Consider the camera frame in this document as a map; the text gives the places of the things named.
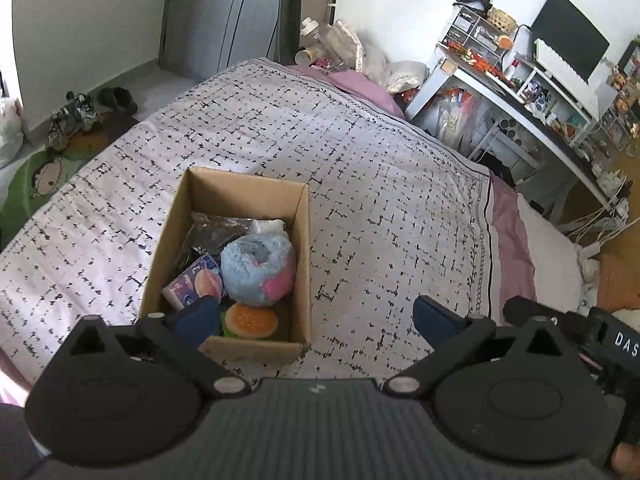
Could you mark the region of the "person's right hand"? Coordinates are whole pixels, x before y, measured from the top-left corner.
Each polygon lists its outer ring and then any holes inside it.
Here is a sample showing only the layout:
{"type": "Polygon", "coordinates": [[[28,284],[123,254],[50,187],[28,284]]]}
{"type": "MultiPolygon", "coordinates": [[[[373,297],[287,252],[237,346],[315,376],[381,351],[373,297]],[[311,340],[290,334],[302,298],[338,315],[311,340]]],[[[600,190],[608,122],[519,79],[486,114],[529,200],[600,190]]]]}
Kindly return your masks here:
{"type": "Polygon", "coordinates": [[[621,479],[640,478],[640,448],[621,443],[611,458],[611,467],[621,479]]]}

